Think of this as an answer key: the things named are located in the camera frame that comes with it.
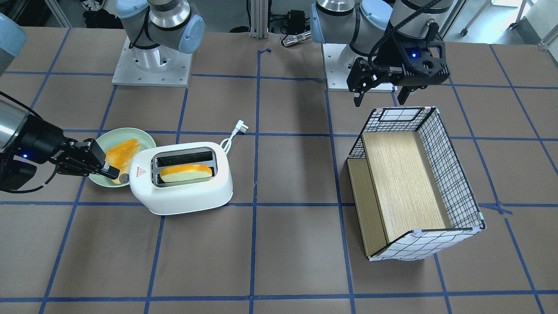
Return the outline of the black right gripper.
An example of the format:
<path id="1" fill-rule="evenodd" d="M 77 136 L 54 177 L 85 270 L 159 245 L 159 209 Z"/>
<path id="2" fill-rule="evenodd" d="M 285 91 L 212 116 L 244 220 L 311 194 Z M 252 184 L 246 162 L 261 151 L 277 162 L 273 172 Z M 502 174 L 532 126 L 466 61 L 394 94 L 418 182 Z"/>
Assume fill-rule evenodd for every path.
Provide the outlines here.
<path id="1" fill-rule="evenodd" d="M 80 142 L 65 137 L 63 130 L 40 118 L 27 118 L 17 136 L 17 155 L 37 164 L 58 165 L 63 174 L 99 174 L 117 179 L 119 169 L 106 161 L 106 154 L 95 139 Z"/>

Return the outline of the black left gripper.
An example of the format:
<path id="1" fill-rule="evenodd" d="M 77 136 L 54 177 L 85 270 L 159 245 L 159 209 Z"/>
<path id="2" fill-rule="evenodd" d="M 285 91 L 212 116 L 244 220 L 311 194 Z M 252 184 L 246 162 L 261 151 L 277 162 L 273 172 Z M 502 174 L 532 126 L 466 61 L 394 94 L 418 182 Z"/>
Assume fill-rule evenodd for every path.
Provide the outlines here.
<path id="1" fill-rule="evenodd" d="M 403 106 L 418 87 L 441 84 L 450 75 L 445 43 L 438 30 L 431 28 L 424 38 L 411 38 L 395 32 L 378 50 L 374 61 L 357 58 L 347 76 L 347 87 L 354 104 L 361 106 L 364 94 L 382 83 L 402 87 L 397 102 Z"/>

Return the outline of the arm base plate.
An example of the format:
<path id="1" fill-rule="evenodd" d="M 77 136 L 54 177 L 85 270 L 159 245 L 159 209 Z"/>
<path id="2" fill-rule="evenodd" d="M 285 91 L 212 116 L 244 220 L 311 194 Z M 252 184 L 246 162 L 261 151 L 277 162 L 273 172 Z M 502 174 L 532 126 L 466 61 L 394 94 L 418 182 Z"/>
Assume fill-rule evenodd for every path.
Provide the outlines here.
<path id="1" fill-rule="evenodd" d="M 347 92 L 347 76 L 359 56 L 348 44 L 322 44 L 323 65 L 327 80 L 327 90 Z"/>
<path id="2" fill-rule="evenodd" d="M 114 70 L 112 84 L 138 87 L 187 87 L 193 56 L 159 46 L 129 48 L 129 38 Z"/>

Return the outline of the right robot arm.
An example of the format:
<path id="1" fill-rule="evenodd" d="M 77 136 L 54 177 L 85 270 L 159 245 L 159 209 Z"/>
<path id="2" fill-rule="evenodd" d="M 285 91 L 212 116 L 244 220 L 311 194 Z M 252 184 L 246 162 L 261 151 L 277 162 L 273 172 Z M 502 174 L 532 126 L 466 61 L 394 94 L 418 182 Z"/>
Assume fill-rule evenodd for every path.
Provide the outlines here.
<path id="1" fill-rule="evenodd" d="M 133 52 L 193 54 L 201 45 L 205 22 L 187 0 L 118 0 L 117 16 Z M 1 189 L 20 188 L 37 165 L 54 164 L 55 174 L 119 179 L 124 167 L 109 161 L 94 139 L 66 137 L 22 102 L 1 93 Z"/>

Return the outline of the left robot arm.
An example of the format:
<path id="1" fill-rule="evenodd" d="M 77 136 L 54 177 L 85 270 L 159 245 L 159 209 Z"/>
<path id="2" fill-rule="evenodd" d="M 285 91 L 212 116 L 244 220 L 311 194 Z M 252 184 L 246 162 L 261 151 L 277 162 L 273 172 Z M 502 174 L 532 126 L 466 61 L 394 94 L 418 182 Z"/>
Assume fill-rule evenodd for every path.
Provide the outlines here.
<path id="1" fill-rule="evenodd" d="M 317 0 L 311 6 L 314 42 L 347 44 L 355 59 L 347 75 L 354 103 L 380 84 L 400 87 L 403 105 L 417 89 L 450 77 L 438 20 L 450 0 Z"/>

